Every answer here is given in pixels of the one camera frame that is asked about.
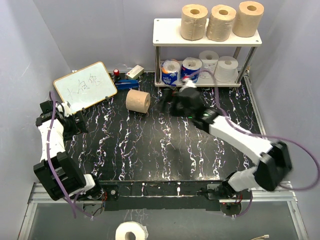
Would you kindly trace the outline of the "light blue roll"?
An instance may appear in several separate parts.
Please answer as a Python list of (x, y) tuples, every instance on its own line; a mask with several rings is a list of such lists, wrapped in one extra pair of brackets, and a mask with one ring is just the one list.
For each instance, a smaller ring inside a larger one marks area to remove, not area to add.
[(168, 86), (176, 87), (180, 80), (181, 65), (174, 59), (165, 60), (160, 67), (161, 80)]

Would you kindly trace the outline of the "blue Tempo roll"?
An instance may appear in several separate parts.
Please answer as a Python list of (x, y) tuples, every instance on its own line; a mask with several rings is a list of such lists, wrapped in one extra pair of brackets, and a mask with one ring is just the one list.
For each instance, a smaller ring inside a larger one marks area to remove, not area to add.
[(182, 61), (180, 78), (189, 77), (194, 83), (198, 81), (202, 61), (198, 58), (187, 57)]

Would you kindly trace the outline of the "white patterned paper roll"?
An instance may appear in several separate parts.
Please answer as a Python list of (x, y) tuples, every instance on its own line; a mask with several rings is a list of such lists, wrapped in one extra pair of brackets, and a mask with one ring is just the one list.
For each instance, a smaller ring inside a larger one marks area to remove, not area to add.
[(202, 70), (206, 69), (210, 71), (212, 74), (215, 72), (219, 60), (219, 55), (215, 51), (202, 51), (199, 54), (199, 59), (202, 62)]

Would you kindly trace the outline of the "plain white paper roll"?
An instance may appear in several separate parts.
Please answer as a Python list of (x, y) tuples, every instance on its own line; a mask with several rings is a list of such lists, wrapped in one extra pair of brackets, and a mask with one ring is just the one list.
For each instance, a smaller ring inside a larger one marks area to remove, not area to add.
[(238, 76), (238, 61), (231, 56), (221, 56), (216, 64), (214, 77), (218, 82), (235, 82)]

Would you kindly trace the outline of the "brown roll front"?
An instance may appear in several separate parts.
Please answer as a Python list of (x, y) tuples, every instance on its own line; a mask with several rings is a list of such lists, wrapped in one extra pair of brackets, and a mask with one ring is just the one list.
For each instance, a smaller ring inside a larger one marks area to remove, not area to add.
[(226, 41), (232, 32), (236, 13), (234, 8), (227, 5), (214, 6), (206, 29), (207, 38), (215, 42)]
[(233, 33), (241, 38), (253, 37), (258, 29), (264, 14), (264, 6), (256, 1), (243, 1), (239, 4), (234, 24)]

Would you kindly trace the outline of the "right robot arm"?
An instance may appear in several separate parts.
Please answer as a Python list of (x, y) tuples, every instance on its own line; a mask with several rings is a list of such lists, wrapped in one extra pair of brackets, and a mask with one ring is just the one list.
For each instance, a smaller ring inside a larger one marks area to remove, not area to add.
[(203, 103), (201, 93), (195, 87), (183, 87), (178, 91), (165, 88), (162, 94), (162, 111), (170, 104), (172, 116), (189, 117), (196, 128), (235, 147), (255, 165), (231, 173), (214, 189), (202, 189), (204, 195), (233, 199), (243, 190), (258, 187), (273, 192), (292, 170), (289, 150), (284, 142), (271, 142), (253, 136), (244, 128), (232, 126), (221, 111)]

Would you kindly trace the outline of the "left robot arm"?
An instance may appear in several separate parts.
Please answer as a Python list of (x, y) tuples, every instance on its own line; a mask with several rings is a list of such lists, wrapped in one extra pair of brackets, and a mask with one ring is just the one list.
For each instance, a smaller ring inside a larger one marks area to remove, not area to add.
[(71, 113), (68, 102), (52, 100), (42, 102), (40, 108), (42, 113), (35, 125), (41, 134), (42, 154), (40, 163), (33, 166), (38, 180), (54, 201), (65, 197), (59, 182), (71, 199), (78, 193), (80, 200), (99, 199), (103, 195), (102, 185), (92, 174), (84, 174), (65, 149), (65, 141), (88, 132), (83, 112)]

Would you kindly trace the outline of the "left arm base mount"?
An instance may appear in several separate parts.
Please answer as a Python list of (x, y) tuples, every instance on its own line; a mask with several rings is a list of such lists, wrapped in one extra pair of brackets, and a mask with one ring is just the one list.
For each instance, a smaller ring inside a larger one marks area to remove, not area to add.
[(106, 208), (107, 201), (117, 201), (119, 198), (119, 187), (116, 184), (103, 184), (94, 181), (95, 186), (85, 193), (80, 199), (82, 201), (101, 201), (102, 208)]

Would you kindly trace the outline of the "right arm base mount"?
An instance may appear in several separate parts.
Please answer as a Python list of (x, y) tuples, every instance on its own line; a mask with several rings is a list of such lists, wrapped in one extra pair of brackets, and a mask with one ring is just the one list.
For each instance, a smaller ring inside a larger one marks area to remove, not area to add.
[(245, 201), (253, 201), (252, 191), (245, 189), (242, 191), (231, 190), (229, 186), (222, 183), (209, 183), (201, 187), (195, 194), (197, 197), (204, 197), (207, 200), (218, 200), (223, 203), (240, 204)]

